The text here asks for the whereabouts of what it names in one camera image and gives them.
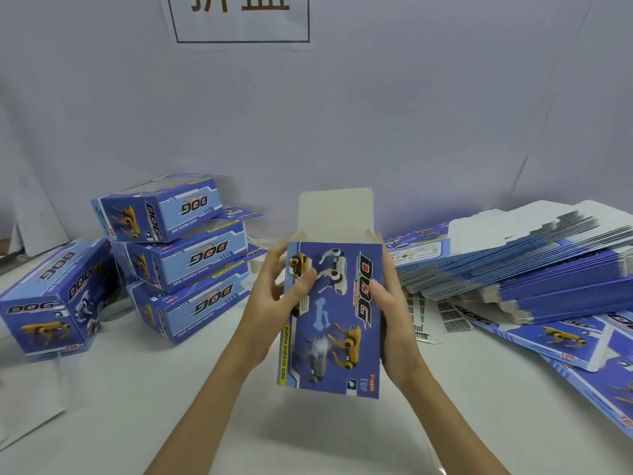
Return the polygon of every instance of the toy box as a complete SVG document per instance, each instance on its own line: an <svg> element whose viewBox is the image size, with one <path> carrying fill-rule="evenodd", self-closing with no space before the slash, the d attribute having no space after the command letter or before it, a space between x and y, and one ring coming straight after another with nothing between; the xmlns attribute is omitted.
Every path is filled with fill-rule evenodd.
<svg viewBox="0 0 633 475"><path fill-rule="evenodd" d="M245 255L248 241L244 223L260 216L230 207L227 213L207 220L171 243L113 242L113 252L126 271L173 293Z"/></svg>
<svg viewBox="0 0 633 475"><path fill-rule="evenodd" d="M216 175L155 178L92 200L110 241L168 242L221 214Z"/></svg>
<svg viewBox="0 0 633 475"><path fill-rule="evenodd" d="M622 328L613 333L606 363L596 373L543 358L611 422L633 438L633 331Z"/></svg>
<svg viewBox="0 0 633 475"><path fill-rule="evenodd" d="M473 325L590 372L597 372L605 363L614 331L602 316L516 325L494 304L454 305Z"/></svg>
<svg viewBox="0 0 633 475"><path fill-rule="evenodd" d="M136 311L149 327L169 341L180 343L250 293L253 282L249 262L266 252L250 245L239 260L171 295L138 282L129 289Z"/></svg>
<svg viewBox="0 0 633 475"><path fill-rule="evenodd" d="M87 350L119 285L106 239L64 245L0 296L0 314L27 355Z"/></svg>
<svg viewBox="0 0 633 475"><path fill-rule="evenodd" d="M378 398L382 314L369 282L382 282L382 245L373 229L371 189L301 195L285 290L311 267L318 276L283 328L279 385Z"/></svg>

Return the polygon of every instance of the white table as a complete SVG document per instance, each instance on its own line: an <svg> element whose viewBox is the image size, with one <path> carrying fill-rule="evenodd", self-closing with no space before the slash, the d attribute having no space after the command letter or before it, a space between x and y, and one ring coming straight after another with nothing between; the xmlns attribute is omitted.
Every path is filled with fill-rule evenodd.
<svg viewBox="0 0 633 475"><path fill-rule="evenodd" d="M0 278L0 291L11 279ZM0 452L0 474L141 474L233 333L242 302L172 347L130 314L63 359L68 410ZM535 353L486 332L422 354L513 475L630 474L629 440ZM212 474L437 474L413 412L381 373L380 399L276 385L277 345L247 380ZM327 416L321 416L328 410Z"/></svg>

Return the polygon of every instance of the white paper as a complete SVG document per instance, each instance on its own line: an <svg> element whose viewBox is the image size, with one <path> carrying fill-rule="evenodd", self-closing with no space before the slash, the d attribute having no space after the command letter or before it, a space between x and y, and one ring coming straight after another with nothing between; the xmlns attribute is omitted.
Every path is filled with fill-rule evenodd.
<svg viewBox="0 0 633 475"><path fill-rule="evenodd" d="M65 389L59 357L29 362L15 340L0 341L0 450L62 413Z"/></svg>
<svg viewBox="0 0 633 475"><path fill-rule="evenodd" d="M161 0L174 42L213 50L310 48L310 0Z"/></svg>

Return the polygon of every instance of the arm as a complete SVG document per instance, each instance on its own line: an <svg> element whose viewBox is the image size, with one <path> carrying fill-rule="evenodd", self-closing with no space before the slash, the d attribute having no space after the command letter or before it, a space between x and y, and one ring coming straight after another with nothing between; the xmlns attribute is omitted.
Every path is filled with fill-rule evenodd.
<svg viewBox="0 0 633 475"><path fill-rule="evenodd" d="M382 258L385 286L372 280L370 291L387 322L383 355L387 375L413 408L447 475L510 475L431 375L415 341L407 299L386 247Z"/></svg>
<svg viewBox="0 0 633 475"><path fill-rule="evenodd" d="M307 271L281 298L284 287L275 279L286 266L286 247L284 242L268 252L233 338L145 475L209 473L242 385L317 278L314 269Z"/></svg>

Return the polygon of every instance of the gray wall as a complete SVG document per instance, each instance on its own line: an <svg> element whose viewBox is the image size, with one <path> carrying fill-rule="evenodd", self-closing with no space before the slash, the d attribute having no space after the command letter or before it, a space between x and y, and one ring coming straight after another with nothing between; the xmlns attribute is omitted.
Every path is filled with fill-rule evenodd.
<svg viewBox="0 0 633 475"><path fill-rule="evenodd" d="M2 0L0 93L71 236L90 197L177 170L229 175L275 235L342 187L385 233L543 196L633 211L631 8L312 0L314 50L187 52L159 0Z"/></svg>

